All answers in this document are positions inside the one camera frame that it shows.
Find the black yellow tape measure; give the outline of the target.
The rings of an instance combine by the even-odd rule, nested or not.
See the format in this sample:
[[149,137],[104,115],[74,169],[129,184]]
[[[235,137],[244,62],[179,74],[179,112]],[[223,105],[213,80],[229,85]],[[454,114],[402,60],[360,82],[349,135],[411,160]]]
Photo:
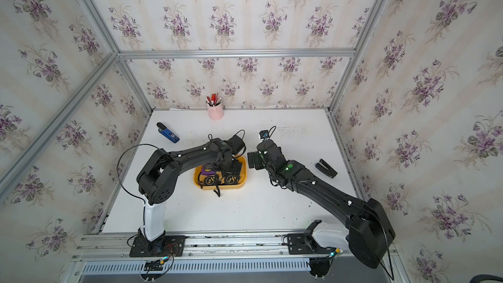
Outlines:
[[239,184],[240,176],[234,174],[226,174],[223,178],[225,186],[235,186]]
[[220,182],[221,178],[218,175],[205,176],[203,180],[200,178],[198,179],[198,184],[201,189],[204,189],[205,187],[214,187],[214,193],[218,197],[221,196]]

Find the purple tape measure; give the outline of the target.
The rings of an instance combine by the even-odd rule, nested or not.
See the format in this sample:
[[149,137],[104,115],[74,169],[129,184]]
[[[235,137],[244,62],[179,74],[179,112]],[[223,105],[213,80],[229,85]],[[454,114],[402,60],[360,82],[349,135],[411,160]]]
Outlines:
[[202,176],[214,176],[217,173],[217,170],[214,169],[213,164],[206,163],[201,166],[200,174]]

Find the yellow plastic storage box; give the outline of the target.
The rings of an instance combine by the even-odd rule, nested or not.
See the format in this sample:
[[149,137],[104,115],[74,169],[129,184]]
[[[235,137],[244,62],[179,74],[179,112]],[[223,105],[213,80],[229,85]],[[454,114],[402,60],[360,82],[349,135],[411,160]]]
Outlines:
[[[238,160],[242,163],[242,169],[240,172],[240,181],[238,185],[235,186],[225,186],[224,181],[223,181],[223,176],[220,172],[217,172],[215,175],[218,175],[221,178],[220,182],[220,190],[226,190],[226,189],[239,189],[244,186],[246,179],[247,179],[247,164],[246,164],[246,159],[244,157],[239,157]],[[195,184],[196,187],[200,189],[200,186],[198,184],[198,179],[200,178],[201,180],[204,179],[205,176],[202,176],[200,174],[201,171],[201,166],[196,167],[194,174],[193,174],[193,183]],[[205,187],[202,190],[214,190],[214,187]]]

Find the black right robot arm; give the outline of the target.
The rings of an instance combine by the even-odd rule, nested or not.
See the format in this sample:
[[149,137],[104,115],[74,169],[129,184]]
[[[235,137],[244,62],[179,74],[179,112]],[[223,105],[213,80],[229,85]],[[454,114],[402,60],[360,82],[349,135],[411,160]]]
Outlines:
[[289,189],[314,201],[343,222],[348,229],[348,249],[369,268],[376,269],[396,238],[382,204],[362,200],[331,186],[305,165],[287,160],[272,140],[264,140],[248,153],[249,167],[266,170],[273,185]]

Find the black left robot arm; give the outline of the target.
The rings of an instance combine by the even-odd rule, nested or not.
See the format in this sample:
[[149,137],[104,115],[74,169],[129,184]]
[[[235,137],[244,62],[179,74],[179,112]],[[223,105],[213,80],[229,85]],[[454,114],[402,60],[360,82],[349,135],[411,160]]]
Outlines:
[[211,172],[221,173],[223,178],[232,176],[237,182],[240,174],[238,158],[245,151],[244,137],[238,134],[228,140],[208,136],[207,143],[182,151],[167,152],[156,147],[137,175],[138,195],[127,190],[123,181],[118,179],[124,192],[144,204],[138,237],[148,244],[160,246],[159,241],[165,236],[164,202],[174,193],[181,174],[209,164]]

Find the pink pen holder cup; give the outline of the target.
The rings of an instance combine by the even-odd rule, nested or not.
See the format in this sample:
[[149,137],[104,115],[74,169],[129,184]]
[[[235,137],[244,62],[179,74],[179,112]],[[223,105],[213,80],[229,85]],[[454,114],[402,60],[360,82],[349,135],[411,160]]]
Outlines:
[[223,104],[207,105],[207,112],[210,119],[213,121],[218,121],[223,118],[224,110]]

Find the red pens in cup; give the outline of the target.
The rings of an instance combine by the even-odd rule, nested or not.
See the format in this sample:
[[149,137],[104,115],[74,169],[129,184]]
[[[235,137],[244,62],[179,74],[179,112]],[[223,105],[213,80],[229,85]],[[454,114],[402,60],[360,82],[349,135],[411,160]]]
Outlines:
[[216,107],[221,104],[221,97],[218,93],[213,93],[206,97],[206,104],[210,107]]

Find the blue black stapler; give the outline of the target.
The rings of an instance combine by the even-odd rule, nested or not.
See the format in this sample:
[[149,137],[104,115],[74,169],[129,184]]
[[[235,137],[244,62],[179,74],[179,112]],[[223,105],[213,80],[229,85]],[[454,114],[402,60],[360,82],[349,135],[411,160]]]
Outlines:
[[179,142],[179,137],[176,136],[171,130],[169,130],[166,125],[164,125],[161,122],[158,122],[156,126],[158,128],[158,132],[165,138],[170,140],[172,143],[176,144]]

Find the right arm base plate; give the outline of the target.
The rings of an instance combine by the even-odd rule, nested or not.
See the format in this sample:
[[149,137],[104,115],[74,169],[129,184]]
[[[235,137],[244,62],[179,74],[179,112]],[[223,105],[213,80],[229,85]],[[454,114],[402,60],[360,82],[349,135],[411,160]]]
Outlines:
[[340,252],[338,248],[323,248],[310,237],[301,233],[290,233],[283,236],[282,243],[287,246],[289,255],[335,255]]

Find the aluminium rail frame front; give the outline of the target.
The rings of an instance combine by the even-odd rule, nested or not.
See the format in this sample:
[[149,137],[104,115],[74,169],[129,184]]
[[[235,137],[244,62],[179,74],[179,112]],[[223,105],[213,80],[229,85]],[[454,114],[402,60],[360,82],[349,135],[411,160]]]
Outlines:
[[300,230],[174,232],[166,237],[168,246],[163,254],[169,260],[159,265],[163,254],[140,248],[133,233],[85,235],[59,281],[125,276],[134,282],[166,282],[175,275],[252,273],[298,273],[309,282],[390,282],[390,274],[394,274],[394,282],[409,280],[394,249],[381,266],[371,269],[347,249],[339,253],[332,248],[309,252],[301,245]]

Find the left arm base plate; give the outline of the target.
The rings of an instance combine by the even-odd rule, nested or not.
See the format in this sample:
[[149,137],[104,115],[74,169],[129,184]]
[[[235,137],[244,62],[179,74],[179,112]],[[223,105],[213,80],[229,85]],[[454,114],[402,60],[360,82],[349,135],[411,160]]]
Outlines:
[[149,242],[142,233],[128,239],[130,258],[154,258],[173,255],[181,257],[186,241],[185,236],[161,235],[153,242]]

